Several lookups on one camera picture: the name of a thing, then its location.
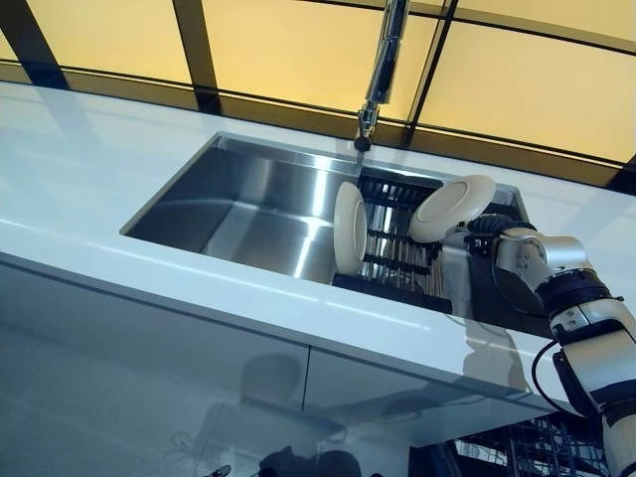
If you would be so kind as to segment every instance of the yellow window pane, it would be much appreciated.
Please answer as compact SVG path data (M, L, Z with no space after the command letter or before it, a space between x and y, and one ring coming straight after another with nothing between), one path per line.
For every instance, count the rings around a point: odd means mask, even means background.
M627 161L636 59L453 24L419 122Z
M7 42L7 38L0 31L0 60L17 60L16 54L13 52L11 45Z
M58 63L191 82L170 0L28 0Z
M634 0L459 0L458 8L519 17L636 41Z
M205 0L220 88L355 111L364 101L382 25L381 11L289 0ZM409 17L391 103L381 115L405 119L435 21Z

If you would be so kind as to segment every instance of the stainless steel sink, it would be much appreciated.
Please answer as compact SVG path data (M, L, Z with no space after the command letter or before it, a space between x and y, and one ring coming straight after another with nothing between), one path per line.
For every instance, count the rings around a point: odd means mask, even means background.
M407 236L409 217L421 201L456 179L371 161L363 168L356 157L220 133L121 232L542 334L543 328L537 331L535 322L524 324L527 317L515 314L500 293L486 286L491 282L490 262L471 257L463 240L455 246L448 240L424 245ZM336 275L334 208L345 181L360 187L367 205L370 239L357 276ZM519 191L506 185L497 185L486 213L528 220ZM504 321L493 322L493 317Z
M336 195L359 174L355 158L218 134L122 233L330 283Z

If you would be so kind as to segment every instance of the white plate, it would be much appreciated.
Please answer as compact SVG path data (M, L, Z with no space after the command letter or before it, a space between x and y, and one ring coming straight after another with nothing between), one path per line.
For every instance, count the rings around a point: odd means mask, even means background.
M460 222L479 217L493 200L496 186L487 176L466 176L446 184L415 210L408 234L421 243L442 240Z
M341 273L355 275L362 267L367 248L367 214L360 190L343 182L334 211L334 250Z

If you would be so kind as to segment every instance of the chrome faucet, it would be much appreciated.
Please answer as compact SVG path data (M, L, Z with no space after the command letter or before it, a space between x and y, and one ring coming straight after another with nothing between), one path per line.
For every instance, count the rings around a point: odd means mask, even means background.
M366 152L371 148L371 138L378 122L380 104L389 102L399 44L408 16L408 3L409 0L387 0L385 6L376 62L367 90L367 100L358 111L358 132L354 145L360 152Z

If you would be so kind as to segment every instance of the wire rack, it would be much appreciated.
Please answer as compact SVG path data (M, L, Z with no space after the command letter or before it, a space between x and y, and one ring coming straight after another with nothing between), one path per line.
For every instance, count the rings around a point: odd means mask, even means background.
M408 236L415 209L441 185L436 180L363 170L358 182L368 227L363 266L356 277L336 275L334 284L451 312L443 290L440 243L417 243Z
M587 422L566 421L560 413L463 437L454 444L459 455L497 464L500 475L509 477L609 476L600 436Z
M511 433L521 477L609 475L600 439L586 426L574 434L564 422L542 417L512 426Z

